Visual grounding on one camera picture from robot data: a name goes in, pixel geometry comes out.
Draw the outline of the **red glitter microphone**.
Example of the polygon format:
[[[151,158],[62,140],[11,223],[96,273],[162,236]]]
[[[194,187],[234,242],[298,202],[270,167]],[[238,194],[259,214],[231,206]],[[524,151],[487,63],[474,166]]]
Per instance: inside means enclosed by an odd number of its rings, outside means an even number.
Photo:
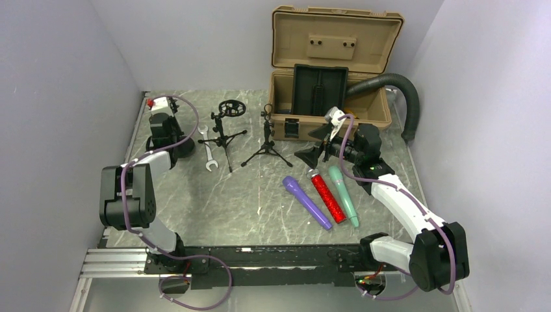
[[[323,179],[323,177],[320,175],[319,171],[317,169],[309,169],[307,171],[307,177],[311,180],[314,188],[319,193],[323,203],[326,205],[330,215],[332,216],[333,220],[340,224],[343,221],[346,220],[346,214],[344,211],[340,208],[340,205],[338,204],[337,200],[335,199],[334,195],[330,191],[327,183]]]

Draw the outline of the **teal microphone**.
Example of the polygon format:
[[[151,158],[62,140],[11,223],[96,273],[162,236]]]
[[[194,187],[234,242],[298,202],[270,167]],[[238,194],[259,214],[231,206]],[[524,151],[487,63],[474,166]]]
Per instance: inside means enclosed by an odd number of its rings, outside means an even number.
[[[337,188],[337,192],[339,193],[339,197],[343,204],[343,208],[346,213],[346,216],[348,217],[348,220],[352,223],[354,228],[358,228],[359,219],[357,217],[357,212],[353,205],[352,199],[350,198],[348,189],[345,185],[344,176],[341,170],[337,166],[330,166],[328,169],[328,172],[329,172],[331,181]]]

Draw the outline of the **purple microphone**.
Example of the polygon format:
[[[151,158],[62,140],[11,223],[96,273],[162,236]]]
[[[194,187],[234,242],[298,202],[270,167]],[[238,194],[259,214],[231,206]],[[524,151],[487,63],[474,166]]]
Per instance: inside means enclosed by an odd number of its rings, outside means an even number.
[[[317,205],[310,199],[305,191],[300,187],[300,184],[296,179],[291,176],[287,176],[283,179],[283,186],[288,192],[290,192],[307,210],[307,212],[321,225],[325,230],[330,230],[332,224],[327,216],[317,207]]]

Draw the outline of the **small black tripod stand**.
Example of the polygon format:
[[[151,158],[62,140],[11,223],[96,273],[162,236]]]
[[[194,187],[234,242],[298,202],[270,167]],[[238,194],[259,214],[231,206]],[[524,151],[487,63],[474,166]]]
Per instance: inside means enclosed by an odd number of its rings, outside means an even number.
[[[272,119],[272,113],[274,110],[274,106],[271,103],[267,103],[263,111],[261,111],[261,116],[264,118],[264,124],[263,124],[263,131],[264,131],[264,142],[261,144],[260,148],[251,155],[248,159],[246,159],[244,162],[242,162],[240,165],[241,167],[245,167],[255,156],[258,155],[271,155],[279,157],[281,160],[283,160],[287,166],[293,167],[293,164],[286,160],[280,153],[278,153],[274,146],[275,142],[273,140],[270,140],[270,137],[272,137],[275,132],[273,128],[275,127],[274,122],[271,121]]]

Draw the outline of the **black shock mount tripod stand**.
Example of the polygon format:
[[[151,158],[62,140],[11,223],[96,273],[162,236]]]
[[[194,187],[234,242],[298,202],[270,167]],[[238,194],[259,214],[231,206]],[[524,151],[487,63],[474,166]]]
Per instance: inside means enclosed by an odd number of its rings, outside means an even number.
[[[224,149],[225,156],[228,162],[228,169],[230,173],[233,172],[233,169],[231,166],[231,162],[229,160],[227,147],[235,137],[239,135],[245,135],[248,131],[243,130],[234,135],[226,135],[224,133],[222,119],[225,117],[229,117],[229,118],[239,117],[239,116],[242,116],[245,112],[246,112],[246,105],[243,102],[236,99],[228,99],[221,102],[218,105],[218,114],[211,112],[211,119],[214,120],[215,122],[215,126],[212,128],[212,130],[215,133],[218,133],[219,137],[208,139],[208,141],[209,143],[211,142],[215,143],[217,147],[222,147]]]

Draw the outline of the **black round base stand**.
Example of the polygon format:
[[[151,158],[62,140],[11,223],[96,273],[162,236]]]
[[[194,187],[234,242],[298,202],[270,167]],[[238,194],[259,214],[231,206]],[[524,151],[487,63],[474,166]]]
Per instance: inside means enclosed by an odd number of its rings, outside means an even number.
[[[179,105],[176,103],[176,100],[173,97],[167,97],[168,106],[172,111],[172,115],[169,116],[169,126],[171,128],[170,133],[173,136],[173,142],[177,143],[187,138],[184,131],[181,129],[179,122],[176,119],[175,114],[178,112]],[[187,158],[191,156],[194,151],[194,141],[192,139],[187,140],[186,142],[178,145],[173,149],[173,154],[177,158]]]

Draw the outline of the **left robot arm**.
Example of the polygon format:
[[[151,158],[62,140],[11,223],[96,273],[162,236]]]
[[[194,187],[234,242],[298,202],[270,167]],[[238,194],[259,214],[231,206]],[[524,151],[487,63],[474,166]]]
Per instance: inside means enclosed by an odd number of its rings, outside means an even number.
[[[128,220],[131,229],[151,243],[152,261],[171,273],[184,269],[187,256],[180,236],[156,217],[154,180],[172,169],[178,158],[178,149],[170,148],[136,163],[125,176],[124,165],[103,168],[99,200],[101,223],[124,231]]]

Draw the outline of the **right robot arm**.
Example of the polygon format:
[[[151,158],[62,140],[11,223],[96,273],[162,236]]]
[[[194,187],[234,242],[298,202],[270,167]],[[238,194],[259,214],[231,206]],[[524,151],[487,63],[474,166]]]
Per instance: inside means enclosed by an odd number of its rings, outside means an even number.
[[[406,189],[395,171],[381,157],[379,129],[361,124],[352,138],[330,139],[331,124],[314,131],[318,142],[295,156],[315,169],[319,158],[331,156],[352,163],[349,175],[364,191],[382,203],[402,224],[411,243],[386,233],[364,237],[359,243],[358,261],[367,269],[388,264],[408,273],[416,287],[425,292],[439,290],[451,294],[458,280],[470,274],[466,233],[458,222],[446,222],[432,213]]]

